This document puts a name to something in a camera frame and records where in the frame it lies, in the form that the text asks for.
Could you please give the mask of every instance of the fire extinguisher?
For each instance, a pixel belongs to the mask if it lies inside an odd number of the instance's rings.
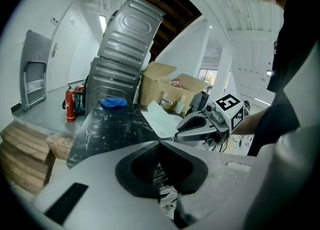
[[[65,92],[65,112],[67,122],[74,122],[76,120],[75,105],[76,92],[69,86],[68,90]]]

